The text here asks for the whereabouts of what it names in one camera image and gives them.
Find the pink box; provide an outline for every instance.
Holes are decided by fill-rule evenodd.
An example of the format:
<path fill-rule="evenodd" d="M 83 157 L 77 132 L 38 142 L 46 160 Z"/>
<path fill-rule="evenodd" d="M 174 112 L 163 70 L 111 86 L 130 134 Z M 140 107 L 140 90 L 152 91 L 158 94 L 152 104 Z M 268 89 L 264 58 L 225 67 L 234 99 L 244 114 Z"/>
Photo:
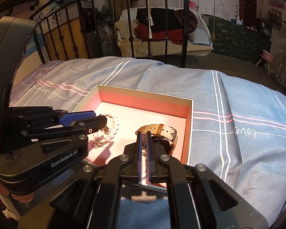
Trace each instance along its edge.
<path fill-rule="evenodd" d="M 78 104 L 74 112 L 93 110 L 97 115 L 112 112 L 119 121 L 119 129 L 110 143 L 94 148 L 92 134 L 89 137 L 89 162 L 98 166 L 107 164 L 112 158 L 123 154 L 124 147 L 136 142 L 135 132 L 144 125 L 164 124 L 177 130 L 178 141 L 173 157 L 188 164 L 191 150 L 193 100 L 156 94 L 151 92 L 123 89 L 110 86 L 95 86 Z M 112 127 L 112 119 L 107 117 L 107 125 Z M 99 131 L 101 141 L 104 132 Z M 142 177 L 146 175 L 146 162 L 142 156 Z M 165 192 L 165 183 L 150 184 L 148 179 L 141 185 L 146 188 Z"/>

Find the pillow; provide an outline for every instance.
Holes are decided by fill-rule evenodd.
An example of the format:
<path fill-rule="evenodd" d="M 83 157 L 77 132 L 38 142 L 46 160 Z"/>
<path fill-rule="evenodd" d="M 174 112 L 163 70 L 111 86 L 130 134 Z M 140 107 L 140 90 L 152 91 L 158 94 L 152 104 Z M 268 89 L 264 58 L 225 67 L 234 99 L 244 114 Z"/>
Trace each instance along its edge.
<path fill-rule="evenodd" d="M 132 31 L 132 36 L 134 37 L 134 39 L 137 38 L 136 33 L 134 32 L 134 29 L 139 25 L 139 21 L 137 20 L 133 20 L 131 22 L 131 31 Z M 129 34 L 129 25 L 128 25 L 128 20 L 122 20 L 122 21 L 118 21 L 114 24 L 114 26 L 116 27 L 116 29 L 118 29 L 118 31 L 121 34 L 121 37 L 123 39 L 129 40 L 130 34 Z"/>
<path fill-rule="evenodd" d="M 198 27 L 196 28 L 194 32 L 189 33 L 188 39 L 193 45 L 196 45 L 196 44 L 208 45 L 208 46 L 212 45 L 211 38 L 207 34 L 207 32 Z"/>

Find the wooden cabinet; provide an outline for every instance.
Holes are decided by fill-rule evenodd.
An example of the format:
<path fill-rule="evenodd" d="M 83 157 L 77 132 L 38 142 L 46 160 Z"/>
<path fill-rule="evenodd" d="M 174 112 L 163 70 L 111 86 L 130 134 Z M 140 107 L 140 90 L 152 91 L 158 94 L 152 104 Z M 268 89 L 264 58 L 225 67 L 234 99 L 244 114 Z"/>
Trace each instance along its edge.
<path fill-rule="evenodd" d="M 256 0 L 239 0 L 239 17 L 245 27 L 256 28 Z"/>

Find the pearl bracelet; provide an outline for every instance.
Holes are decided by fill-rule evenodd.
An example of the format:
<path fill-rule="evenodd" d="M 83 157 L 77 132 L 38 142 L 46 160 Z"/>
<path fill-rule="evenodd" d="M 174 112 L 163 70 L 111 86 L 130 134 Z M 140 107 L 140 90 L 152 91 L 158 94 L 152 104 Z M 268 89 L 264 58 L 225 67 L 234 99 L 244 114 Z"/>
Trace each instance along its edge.
<path fill-rule="evenodd" d="M 110 121 L 112 121 L 112 129 L 106 125 L 103 129 L 100 130 L 100 131 L 104 131 L 106 134 L 108 134 L 108 136 L 105 137 L 104 142 L 100 142 L 100 140 L 99 140 L 100 136 L 98 135 L 98 133 L 93 134 L 94 139 L 95 139 L 95 142 L 93 143 L 94 148 L 102 147 L 105 144 L 110 143 L 111 139 L 114 138 L 116 131 L 119 129 L 118 118 L 109 112 L 106 112 L 105 115 L 108 116 L 109 118 L 112 118 L 112 120 L 110 120 Z"/>

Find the pink stool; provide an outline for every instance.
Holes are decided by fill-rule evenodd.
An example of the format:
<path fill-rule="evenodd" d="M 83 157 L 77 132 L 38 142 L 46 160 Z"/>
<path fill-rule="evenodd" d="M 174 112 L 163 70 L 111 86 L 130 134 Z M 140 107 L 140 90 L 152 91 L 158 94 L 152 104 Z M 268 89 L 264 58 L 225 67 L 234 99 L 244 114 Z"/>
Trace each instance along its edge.
<path fill-rule="evenodd" d="M 269 75 L 269 72 L 270 72 L 270 64 L 272 64 L 273 56 L 272 56 L 269 52 L 267 52 L 267 51 L 265 51 L 265 50 L 263 50 L 263 52 L 262 52 L 262 54 L 260 54 L 260 56 L 261 56 L 262 58 L 259 60 L 259 62 L 257 62 L 256 66 L 257 66 L 263 59 L 265 59 L 265 60 L 266 60 L 266 66 L 267 66 L 267 64 L 268 64 L 268 75 Z"/>

